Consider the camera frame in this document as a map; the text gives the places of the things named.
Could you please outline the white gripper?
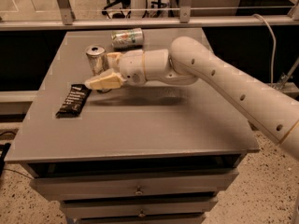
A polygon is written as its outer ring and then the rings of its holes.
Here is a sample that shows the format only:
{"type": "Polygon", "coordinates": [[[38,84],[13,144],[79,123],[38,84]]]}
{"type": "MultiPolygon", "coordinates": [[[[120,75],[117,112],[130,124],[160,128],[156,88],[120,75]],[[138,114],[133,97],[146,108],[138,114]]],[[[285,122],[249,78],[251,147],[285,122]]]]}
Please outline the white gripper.
{"type": "Polygon", "coordinates": [[[87,79],[84,85],[90,90],[118,89],[126,81],[128,85],[138,86],[146,83],[144,71],[144,52],[142,49],[109,52],[107,62],[110,69],[100,75],[87,79]]]}

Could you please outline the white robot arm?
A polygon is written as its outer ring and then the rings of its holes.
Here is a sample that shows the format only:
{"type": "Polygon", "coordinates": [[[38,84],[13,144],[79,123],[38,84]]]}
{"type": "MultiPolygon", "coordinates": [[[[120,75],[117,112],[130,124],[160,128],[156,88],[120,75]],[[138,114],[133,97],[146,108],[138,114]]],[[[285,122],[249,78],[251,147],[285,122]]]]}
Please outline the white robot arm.
{"type": "Polygon", "coordinates": [[[299,102],[218,58],[197,40],[181,36],[169,49],[110,52],[107,68],[85,81],[112,90],[150,81],[190,85],[202,79],[256,128],[299,160],[299,102]]]}

